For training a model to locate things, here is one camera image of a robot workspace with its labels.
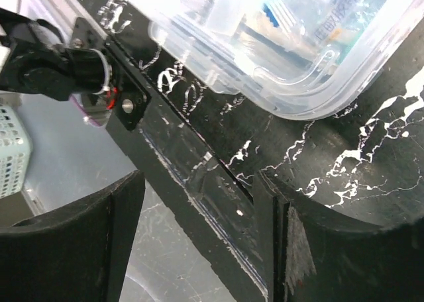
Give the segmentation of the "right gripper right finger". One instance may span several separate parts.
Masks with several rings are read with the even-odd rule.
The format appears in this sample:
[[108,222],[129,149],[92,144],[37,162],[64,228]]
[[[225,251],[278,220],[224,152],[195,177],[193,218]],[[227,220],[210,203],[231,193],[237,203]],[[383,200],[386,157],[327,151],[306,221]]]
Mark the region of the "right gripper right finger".
[[423,219],[381,227],[253,180],[269,301],[422,301]]

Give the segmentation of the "clear plastic medicine kit box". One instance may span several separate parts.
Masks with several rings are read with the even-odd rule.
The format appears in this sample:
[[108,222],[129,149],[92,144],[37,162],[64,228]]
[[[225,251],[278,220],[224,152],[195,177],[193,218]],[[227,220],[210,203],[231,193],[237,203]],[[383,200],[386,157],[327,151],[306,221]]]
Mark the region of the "clear plastic medicine kit box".
[[289,120],[339,112],[373,82],[423,18],[423,0],[387,0],[345,59],[324,48],[308,60],[278,43],[267,0],[128,0],[148,34],[216,93],[241,93]]

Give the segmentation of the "teal tape packet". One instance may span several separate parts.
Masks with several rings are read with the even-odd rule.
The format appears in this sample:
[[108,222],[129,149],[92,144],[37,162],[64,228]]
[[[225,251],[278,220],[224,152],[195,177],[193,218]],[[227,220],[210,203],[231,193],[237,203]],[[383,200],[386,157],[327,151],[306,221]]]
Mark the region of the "teal tape packet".
[[387,0],[267,0],[262,7],[278,43],[308,60],[333,48],[340,64]]

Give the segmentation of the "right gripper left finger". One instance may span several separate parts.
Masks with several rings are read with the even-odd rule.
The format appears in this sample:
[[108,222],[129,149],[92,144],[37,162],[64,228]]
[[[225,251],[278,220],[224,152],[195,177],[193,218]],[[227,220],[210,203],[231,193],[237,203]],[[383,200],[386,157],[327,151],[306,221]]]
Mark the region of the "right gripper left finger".
[[1,228],[2,301],[118,301],[145,194],[138,170]]

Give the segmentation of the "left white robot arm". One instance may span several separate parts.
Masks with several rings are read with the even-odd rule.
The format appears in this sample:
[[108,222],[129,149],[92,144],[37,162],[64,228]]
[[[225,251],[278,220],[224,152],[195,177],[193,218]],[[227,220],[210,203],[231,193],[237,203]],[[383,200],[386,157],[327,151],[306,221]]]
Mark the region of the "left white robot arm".
[[111,65],[100,50],[68,48],[57,27],[1,9],[1,45],[9,49],[1,89],[67,101],[75,93],[110,92]]

